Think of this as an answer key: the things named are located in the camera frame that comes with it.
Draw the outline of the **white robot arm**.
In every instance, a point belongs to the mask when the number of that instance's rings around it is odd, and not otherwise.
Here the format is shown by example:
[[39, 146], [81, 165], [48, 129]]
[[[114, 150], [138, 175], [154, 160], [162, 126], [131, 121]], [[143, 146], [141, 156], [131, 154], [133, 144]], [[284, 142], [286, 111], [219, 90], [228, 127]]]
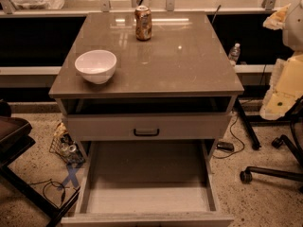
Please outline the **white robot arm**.
[[259, 111], [266, 120], [284, 116], [303, 96], [303, 0], [294, 0], [266, 18], [263, 26], [282, 30], [282, 42], [293, 50], [286, 61], [277, 59]]

